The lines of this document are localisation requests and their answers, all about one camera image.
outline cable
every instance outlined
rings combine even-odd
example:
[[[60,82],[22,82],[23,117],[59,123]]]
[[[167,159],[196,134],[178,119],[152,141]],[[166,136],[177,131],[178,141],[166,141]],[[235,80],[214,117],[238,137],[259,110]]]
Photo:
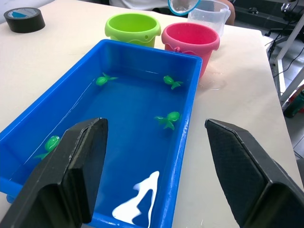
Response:
[[[300,139],[300,141],[304,139],[304,136]],[[294,146],[294,148],[300,143],[300,141]]]
[[[270,41],[269,43],[266,43],[264,46],[266,47],[266,45],[268,45],[268,44],[270,44],[270,43],[272,43],[272,42],[274,42],[274,40]]]
[[[276,76],[280,75],[281,73],[287,71],[287,70],[289,69],[289,67],[291,66],[291,64],[292,64],[292,63],[293,63],[293,62],[302,54],[303,50],[304,50],[304,47],[302,48],[302,51],[297,55],[297,57],[295,57],[295,58],[290,62],[290,64],[289,64],[289,66],[287,67],[287,69],[286,69],[286,70],[283,70],[282,72],[280,72],[280,73],[278,73],[277,75],[275,75],[274,78],[275,78]]]
[[[300,154],[298,154],[295,150],[294,150],[294,153],[296,154],[296,155],[298,155],[300,158],[303,158]]]
[[[297,0],[295,6],[294,6],[293,9],[290,11],[290,13],[292,13],[292,12],[294,11],[294,9],[295,9],[296,6],[298,5],[298,3],[299,3],[299,0]],[[301,12],[302,12],[302,10],[299,11],[296,15],[294,15],[294,16],[292,17],[292,19],[293,19],[294,17],[297,17]],[[277,40],[278,37],[282,34],[282,32],[290,25],[290,23],[291,23],[291,20],[284,26],[284,28],[279,32],[279,34],[277,35],[277,37],[274,39],[274,41],[273,41],[273,43],[272,43],[272,45],[271,45],[271,47],[270,47],[270,49],[269,49],[270,53],[269,53],[268,61],[270,61],[271,54],[272,54],[272,52],[273,52],[273,48],[274,48],[274,44],[276,43],[276,40]]]

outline metal frame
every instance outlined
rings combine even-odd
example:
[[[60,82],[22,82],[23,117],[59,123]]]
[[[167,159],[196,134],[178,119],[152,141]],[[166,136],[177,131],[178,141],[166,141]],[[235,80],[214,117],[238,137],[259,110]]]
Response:
[[[293,32],[290,34],[288,40],[286,41],[284,47],[282,48],[282,50],[279,52],[278,56],[275,59],[274,64],[277,66],[278,72],[283,71],[282,59],[286,54],[286,52],[288,51],[288,49],[291,47],[293,41],[295,40],[299,32],[301,31],[303,25],[304,25],[304,14],[300,18]],[[285,86],[284,73],[280,73],[277,77],[275,77],[275,86],[281,106],[285,104],[285,102],[291,96],[293,91],[299,86],[299,84],[303,80],[304,80],[304,67],[301,69],[301,71],[297,74],[297,76],[294,78],[294,80],[287,88]]]

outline turtle flipper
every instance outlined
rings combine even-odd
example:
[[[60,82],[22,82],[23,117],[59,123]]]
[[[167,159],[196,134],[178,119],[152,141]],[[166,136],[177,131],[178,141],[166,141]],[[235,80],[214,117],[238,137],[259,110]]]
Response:
[[[155,117],[155,119],[158,120],[160,124],[165,124],[168,121],[167,118],[164,118],[164,117],[161,117],[161,116],[157,116],[157,117]]]
[[[171,89],[174,89],[179,86],[180,86],[180,82],[174,82],[173,85],[171,86]]]
[[[115,80],[115,79],[118,79],[118,78],[117,77],[110,77],[110,78],[108,78],[109,81]]]
[[[103,75],[104,75],[104,77],[105,77],[107,80],[109,80],[109,79],[110,79],[110,76],[109,76],[109,75],[107,75],[107,74],[105,74],[104,72],[103,72]]]
[[[43,153],[43,154],[40,154],[40,155],[37,155],[35,156],[34,158],[40,158],[41,160],[44,159],[50,152],[47,152],[47,153]]]
[[[168,128],[168,127],[171,128],[172,130],[174,130],[174,125],[171,123],[170,120],[167,121],[167,123],[166,123],[164,129],[166,129],[166,128]]]

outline white table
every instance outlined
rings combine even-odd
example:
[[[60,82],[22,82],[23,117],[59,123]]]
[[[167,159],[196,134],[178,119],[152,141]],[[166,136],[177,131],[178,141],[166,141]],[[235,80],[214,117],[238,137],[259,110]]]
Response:
[[[17,34],[0,25],[0,131],[55,83],[99,40],[106,20],[128,9],[75,0],[56,0],[40,8],[46,27]],[[184,18],[146,12],[167,25]],[[249,130],[301,187],[294,152],[276,94],[261,32],[225,26],[212,54],[206,80],[220,90],[198,87],[183,160],[174,228],[238,228],[216,175],[206,118]],[[156,48],[164,48],[160,37]],[[8,209],[1,195],[1,216]]]

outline tape roll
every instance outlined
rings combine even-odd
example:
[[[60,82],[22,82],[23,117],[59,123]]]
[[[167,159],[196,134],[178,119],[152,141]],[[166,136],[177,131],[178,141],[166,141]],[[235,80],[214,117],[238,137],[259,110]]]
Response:
[[[17,33],[35,32],[45,27],[41,11],[36,8],[16,8],[4,13],[10,30]]]

